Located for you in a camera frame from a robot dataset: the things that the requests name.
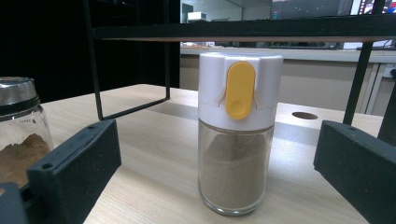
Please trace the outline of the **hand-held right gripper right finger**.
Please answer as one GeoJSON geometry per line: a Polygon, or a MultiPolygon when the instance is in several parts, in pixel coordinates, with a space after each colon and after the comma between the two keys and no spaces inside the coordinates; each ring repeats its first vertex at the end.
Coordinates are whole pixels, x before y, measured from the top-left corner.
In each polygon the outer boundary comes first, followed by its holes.
{"type": "Polygon", "coordinates": [[[396,147],[324,120],[314,168],[370,224],[396,224],[396,147]]]}

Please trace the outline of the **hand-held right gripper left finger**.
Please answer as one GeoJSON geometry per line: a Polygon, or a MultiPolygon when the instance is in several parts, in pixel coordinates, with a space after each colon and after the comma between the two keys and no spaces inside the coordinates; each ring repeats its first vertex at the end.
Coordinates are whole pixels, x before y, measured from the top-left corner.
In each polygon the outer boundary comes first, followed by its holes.
{"type": "Polygon", "coordinates": [[[89,125],[27,170],[33,224],[82,224],[121,165],[117,122],[89,125]]]}

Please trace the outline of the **glass spice jar metal lid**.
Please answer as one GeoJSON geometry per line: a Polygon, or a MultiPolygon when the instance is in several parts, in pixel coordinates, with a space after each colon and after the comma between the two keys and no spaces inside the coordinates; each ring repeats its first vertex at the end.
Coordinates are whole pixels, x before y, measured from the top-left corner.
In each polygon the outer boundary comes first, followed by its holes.
{"type": "Polygon", "coordinates": [[[0,183],[24,187],[27,169],[53,149],[35,81],[0,77],[0,183]]]}

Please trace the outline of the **white-lid jar with yellow button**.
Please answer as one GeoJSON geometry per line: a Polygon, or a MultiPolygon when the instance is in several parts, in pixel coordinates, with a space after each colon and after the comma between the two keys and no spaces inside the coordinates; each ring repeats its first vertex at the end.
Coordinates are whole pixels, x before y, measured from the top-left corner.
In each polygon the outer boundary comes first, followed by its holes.
{"type": "Polygon", "coordinates": [[[282,63],[280,55],[200,55],[198,189],[219,214],[241,216],[262,203],[282,63]]]}

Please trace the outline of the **black metal shelf rack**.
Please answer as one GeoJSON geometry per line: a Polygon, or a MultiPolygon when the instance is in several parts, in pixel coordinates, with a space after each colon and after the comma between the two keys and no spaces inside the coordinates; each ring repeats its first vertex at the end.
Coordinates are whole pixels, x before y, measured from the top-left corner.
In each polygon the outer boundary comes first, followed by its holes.
{"type": "Polygon", "coordinates": [[[82,3],[97,116],[100,120],[119,118],[170,99],[169,47],[172,42],[361,42],[362,49],[343,118],[343,122],[350,125],[374,42],[396,38],[396,31],[390,29],[392,25],[396,25],[396,14],[383,12],[385,0],[375,0],[372,13],[357,16],[195,23],[170,23],[169,0],[163,0],[162,24],[115,27],[92,26],[90,0],[82,0],[82,3]],[[112,115],[104,115],[93,44],[95,39],[163,42],[165,96],[112,115]]]}

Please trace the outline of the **dark monitor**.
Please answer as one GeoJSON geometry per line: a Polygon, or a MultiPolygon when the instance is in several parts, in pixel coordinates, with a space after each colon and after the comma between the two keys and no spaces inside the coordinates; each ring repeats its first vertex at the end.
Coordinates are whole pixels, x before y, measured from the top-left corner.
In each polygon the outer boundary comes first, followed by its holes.
{"type": "Polygon", "coordinates": [[[349,15],[353,0],[272,0],[274,20],[349,15]]]}

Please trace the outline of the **small white box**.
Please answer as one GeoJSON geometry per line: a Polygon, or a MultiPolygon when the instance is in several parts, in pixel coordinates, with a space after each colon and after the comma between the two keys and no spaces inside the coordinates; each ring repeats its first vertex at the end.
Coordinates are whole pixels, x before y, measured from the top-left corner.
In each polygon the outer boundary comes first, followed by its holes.
{"type": "Polygon", "coordinates": [[[201,11],[189,12],[187,14],[188,22],[206,21],[206,14],[201,11]]]}

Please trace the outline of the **white wall socket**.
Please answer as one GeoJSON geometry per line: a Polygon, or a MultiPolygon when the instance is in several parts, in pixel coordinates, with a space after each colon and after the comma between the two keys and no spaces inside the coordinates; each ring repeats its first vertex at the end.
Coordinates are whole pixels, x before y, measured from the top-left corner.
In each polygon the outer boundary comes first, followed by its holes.
{"type": "Polygon", "coordinates": [[[382,77],[395,78],[396,77],[396,63],[387,63],[382,77]]]}

